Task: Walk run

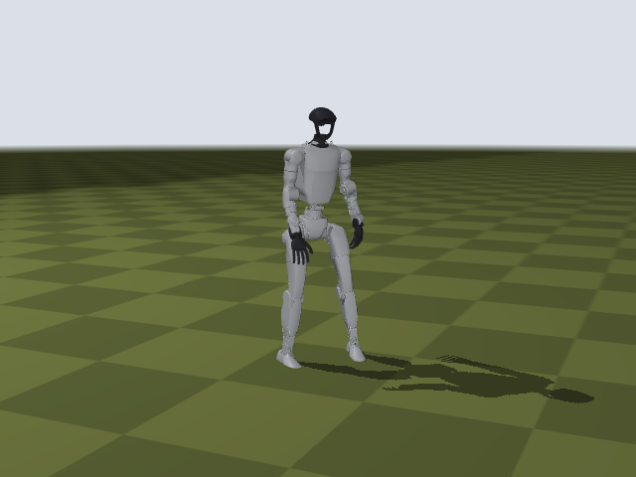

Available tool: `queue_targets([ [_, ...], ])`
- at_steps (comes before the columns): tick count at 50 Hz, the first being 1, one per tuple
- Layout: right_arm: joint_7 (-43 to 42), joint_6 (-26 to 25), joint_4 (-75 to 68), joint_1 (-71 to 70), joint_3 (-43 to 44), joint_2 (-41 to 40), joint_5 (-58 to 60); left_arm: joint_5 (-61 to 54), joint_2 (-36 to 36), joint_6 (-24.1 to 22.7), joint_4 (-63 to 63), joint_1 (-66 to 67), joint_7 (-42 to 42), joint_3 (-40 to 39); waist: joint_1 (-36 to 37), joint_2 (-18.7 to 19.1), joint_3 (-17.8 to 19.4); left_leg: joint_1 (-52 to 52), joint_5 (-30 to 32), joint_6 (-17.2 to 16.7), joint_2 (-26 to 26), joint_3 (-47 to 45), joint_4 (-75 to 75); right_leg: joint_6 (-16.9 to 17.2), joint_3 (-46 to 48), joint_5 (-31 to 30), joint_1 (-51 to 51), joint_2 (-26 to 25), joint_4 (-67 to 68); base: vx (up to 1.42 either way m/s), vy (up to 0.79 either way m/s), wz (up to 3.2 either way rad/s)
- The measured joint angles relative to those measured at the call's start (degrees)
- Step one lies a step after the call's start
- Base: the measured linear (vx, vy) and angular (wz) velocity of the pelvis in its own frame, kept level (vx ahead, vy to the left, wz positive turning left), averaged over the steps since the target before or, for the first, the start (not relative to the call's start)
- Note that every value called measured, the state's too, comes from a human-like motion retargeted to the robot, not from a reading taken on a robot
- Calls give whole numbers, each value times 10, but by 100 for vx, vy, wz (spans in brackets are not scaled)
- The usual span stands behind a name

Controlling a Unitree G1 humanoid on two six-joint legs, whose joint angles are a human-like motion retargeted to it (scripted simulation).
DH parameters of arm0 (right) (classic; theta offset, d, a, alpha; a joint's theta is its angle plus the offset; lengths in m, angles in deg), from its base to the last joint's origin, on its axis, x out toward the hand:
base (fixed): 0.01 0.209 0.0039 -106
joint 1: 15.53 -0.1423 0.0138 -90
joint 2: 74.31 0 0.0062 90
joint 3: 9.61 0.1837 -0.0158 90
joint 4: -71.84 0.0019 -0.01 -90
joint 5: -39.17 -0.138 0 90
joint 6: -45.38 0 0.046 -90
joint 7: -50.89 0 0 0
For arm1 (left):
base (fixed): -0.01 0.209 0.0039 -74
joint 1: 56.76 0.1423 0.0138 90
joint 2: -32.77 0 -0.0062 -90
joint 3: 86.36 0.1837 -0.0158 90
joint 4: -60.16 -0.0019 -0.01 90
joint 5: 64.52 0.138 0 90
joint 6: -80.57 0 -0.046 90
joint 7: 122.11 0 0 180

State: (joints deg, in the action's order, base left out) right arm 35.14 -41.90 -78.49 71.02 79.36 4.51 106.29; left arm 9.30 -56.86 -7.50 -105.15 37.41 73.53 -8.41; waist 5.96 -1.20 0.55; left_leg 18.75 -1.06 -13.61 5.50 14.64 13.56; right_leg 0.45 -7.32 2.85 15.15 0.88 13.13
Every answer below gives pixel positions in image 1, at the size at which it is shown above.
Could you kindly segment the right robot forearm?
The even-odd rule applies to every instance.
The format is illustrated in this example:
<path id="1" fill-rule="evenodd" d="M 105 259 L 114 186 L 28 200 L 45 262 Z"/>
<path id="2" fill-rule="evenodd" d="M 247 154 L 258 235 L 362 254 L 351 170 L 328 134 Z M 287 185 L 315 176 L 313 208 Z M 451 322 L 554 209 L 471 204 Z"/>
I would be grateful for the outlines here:
<path id="1" fill-rule="evenodd" d="M 283 189 L 282 192 L 282 204 L 283 209 L 285 210 L 287 225 L 291 229 L 291 233 L 300 232 L 299 228 L 299 219 L 297 213 L 297 203 L 294 201 L 289 201 L 289 190 L 287 188 Z"/>

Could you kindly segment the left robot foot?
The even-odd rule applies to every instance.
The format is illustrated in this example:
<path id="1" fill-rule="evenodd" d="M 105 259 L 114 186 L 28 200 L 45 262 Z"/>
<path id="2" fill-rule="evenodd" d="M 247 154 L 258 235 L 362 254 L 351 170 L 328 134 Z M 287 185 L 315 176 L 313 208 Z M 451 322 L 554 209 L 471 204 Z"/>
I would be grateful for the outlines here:
<path id="1" fill-rule="evenodd" d="M 356 362 L 364 362 L 366 361 L 366 357 L 362 352 L 360 345 L 355 345 L 353 341 L 353 346 L 350 345 L 350 341 L 347 344 L 346 350 L 349 352 L 349 356 L 353 361 Z"/>

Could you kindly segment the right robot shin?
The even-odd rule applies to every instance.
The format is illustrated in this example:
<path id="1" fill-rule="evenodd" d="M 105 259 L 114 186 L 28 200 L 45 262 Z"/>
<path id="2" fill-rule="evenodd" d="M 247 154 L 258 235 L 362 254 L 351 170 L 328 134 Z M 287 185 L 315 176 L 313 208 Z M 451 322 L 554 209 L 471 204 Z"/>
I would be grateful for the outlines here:
<path id="1" fill-rule="evenodd" d="M 294 303 L 290 298 L 289 290 L 283 292 L 283 304 L 281 308 L 281 326 L 283 332 L 282 355 L 292 354 L 295 334 L 298 330 L 301 315 L 301 299 L 296 298 Z M 293 305 L 293 306 L 292 306 Z"/>

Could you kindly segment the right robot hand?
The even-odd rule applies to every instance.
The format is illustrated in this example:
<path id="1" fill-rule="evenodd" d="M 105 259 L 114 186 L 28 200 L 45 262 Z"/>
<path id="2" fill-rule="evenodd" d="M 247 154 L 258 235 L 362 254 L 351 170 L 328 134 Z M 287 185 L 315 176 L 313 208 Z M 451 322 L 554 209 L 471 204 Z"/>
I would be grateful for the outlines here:
<path id="1" fill-rule="evenodd" d="M 302 264 L 305 263 L 304 252 L 306 254 L 307 262 L 309 262 L 309 255 L 308 255 L 308 251 L 306 249 L 306 246 L 308 247 L 310 253 L 313 253 L 313 249 L 311 248 L 309 243 L 305 241 L 305 238 L 302 238 L 301 229 L 300 229 L 300 232 L 293 233 L 293 234 L 291 233 L 291 229 L 290 228 L 288 229 L 288 231 L 289 231 L 290 238 L 292 239 L 291 248 L 292 248 L 292 254 L 293 254 L 293 263 L 295 263 L 295 251 L 297 252 L 298 264 L 300 264 L 300 253 L 299 253 L 299 251 L 301 252 L 301 256 L 302 256 Z M 303 252 L 303 250 L 304 250 L 304 252 Z"/>

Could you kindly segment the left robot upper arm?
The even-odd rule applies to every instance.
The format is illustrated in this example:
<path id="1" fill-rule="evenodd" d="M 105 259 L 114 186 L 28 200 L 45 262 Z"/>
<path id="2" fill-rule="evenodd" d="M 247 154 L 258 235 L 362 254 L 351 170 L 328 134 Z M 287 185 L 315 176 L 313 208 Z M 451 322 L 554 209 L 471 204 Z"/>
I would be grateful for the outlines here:
<path id="1" fill-rule="evenodd" d="M 337 146 L 341 153 L 340 164 L 339 164 L 339 178 L 340 178 L 340 192 L 348 196 L 356 191 L 355 183 L 350 180 L 351 176 L 351 159 L 352 154 L 349 150 Z"/>

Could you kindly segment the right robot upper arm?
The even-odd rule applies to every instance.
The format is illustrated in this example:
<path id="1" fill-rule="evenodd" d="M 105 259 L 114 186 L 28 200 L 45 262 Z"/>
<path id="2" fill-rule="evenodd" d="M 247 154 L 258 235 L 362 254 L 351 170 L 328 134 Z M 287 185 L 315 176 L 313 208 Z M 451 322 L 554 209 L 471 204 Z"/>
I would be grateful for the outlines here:
<path id="1" fill-rule="evenodd" d="M 289 201 L 299 198 L 299 191 L 294 187 L 297 179 L 298 165 L 302 162 L 305 149 L 302 147 L 288 149 L 284 154 L 284 188 L 289 190 Z"/>

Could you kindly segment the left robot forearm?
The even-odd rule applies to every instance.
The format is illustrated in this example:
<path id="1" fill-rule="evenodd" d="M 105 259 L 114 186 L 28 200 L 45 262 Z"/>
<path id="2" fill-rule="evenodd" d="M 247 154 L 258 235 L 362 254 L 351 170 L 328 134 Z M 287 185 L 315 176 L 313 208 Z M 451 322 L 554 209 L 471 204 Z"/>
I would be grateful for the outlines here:
<path id="1" fill-rule="evenodd" d="M 356 184 L 355 184 L 356 185 Z M 349 215 L 351 217 L 351 221 L 353 219 L 357 219 L 359 221 L 359 225 L 364 221 L 364 217 L 361 214 L 361 210 L 358 204 L 357 197 L 357 188 L 356 191 L 352 194 L 345 196 L 345 202 L 347 203 Z"/>

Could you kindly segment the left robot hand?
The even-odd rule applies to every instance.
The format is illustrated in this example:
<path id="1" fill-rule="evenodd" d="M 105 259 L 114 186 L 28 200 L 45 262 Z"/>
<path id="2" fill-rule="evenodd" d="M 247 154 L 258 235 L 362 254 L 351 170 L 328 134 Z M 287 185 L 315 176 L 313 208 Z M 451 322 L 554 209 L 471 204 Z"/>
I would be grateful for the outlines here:
<path id="1" fill-rule="evenodd" d="M 351 249 L 357 247 L 361 243 L 361 241 L 363 239 L 363 233 L 364 233 L 363 232 L 363 225 L 364 225 L 363 223 L 361 223 L 359 225 L 359 221 L 357 219 L 353 219 L 352 222 L 353 222 L 353 228 L 355 228 L 355 231 L 354 231 L 354 237 L 353 237 L 352 241 L 349 244 L 349 245 L 352 245 L 354 243 L 354 245 L 352 245 L 350 247 Z"/>

